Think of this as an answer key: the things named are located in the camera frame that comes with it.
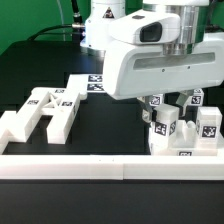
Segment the white block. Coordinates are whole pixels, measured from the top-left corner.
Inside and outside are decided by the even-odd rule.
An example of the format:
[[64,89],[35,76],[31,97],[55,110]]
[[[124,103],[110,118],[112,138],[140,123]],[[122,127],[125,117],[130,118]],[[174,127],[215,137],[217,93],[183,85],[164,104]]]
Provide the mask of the white block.
[[158,95],[153,95],[153,98],[149,102],[149,105],[152,107],[157,107],[162,103],[164,103],[164,94],[158,94]]
[[68,79],[67,90],[76,90],[80,93],[81,100],[87,98],[87,85],[88,85],[89,75],[70,75]]
[[204,100],[204,91],[202,89],[195,89],[194,95],[189,97],[189,106],[202,106]]
[[161,104],[155,108],[156,122],[152,122],[150,142],[162,148],[171,147],[176,139],[179,108]]
[[222,114],[217,107],[199,107],[196,122],[195,147],[216,149]]
[[168,104],[161,104],[155,108],[157,111],[156,121],[171,124],[178,120],[179,108]]
[[41,108],[49,101],[49,93],[32,94],[9,124],[10,141],[26,142],[41,118]]
[[47,127],[49,144],[65,144],[80,104],[78,92],[66,91]]
[[0,119],[0,154],[2,154],[9,142],[8,124],[15,117],[16,111],[5,111]]

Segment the black table surface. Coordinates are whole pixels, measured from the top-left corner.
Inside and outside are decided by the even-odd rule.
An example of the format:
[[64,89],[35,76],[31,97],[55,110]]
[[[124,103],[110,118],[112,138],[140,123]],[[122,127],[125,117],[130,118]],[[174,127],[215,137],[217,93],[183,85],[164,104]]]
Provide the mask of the black table surface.
[[[103,60],[71,42],[17,42],[0,56],[0,112],[23,105],[34,87],[66,87],[70,74],[101,74]],[[89,94],[65,145],[48,145],[44,117],[26,144],[5,155],[146,154],[136,100]],[[223,224],[223,181],[0,180],[0,223]]]

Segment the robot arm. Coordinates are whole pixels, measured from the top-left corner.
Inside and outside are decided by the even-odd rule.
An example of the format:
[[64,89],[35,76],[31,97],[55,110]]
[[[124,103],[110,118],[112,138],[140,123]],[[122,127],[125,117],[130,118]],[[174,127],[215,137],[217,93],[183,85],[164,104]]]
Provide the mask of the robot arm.
[[111,23],[116,40],[105,55],[105,91],[127,99],[220,85],[224,35],[204,35],[208,5],[144,0],[143,10]]

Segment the white foam block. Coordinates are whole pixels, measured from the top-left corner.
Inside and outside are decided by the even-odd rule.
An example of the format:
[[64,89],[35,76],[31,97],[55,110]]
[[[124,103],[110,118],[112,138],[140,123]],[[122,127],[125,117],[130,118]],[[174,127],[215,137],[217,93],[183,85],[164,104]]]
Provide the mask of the white foam block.
[[8,123],[16,115],[16,111],[5,111],[0,119],[0,154],[2,154],[9,142]]
[[47,127],[49,144],[65,144],[80,104],[77,91],[66,91],[55,115]]
[[10,141],[26,142],[41,118],[41,108],[49,101],[48,92],[32,94],[9,124]]

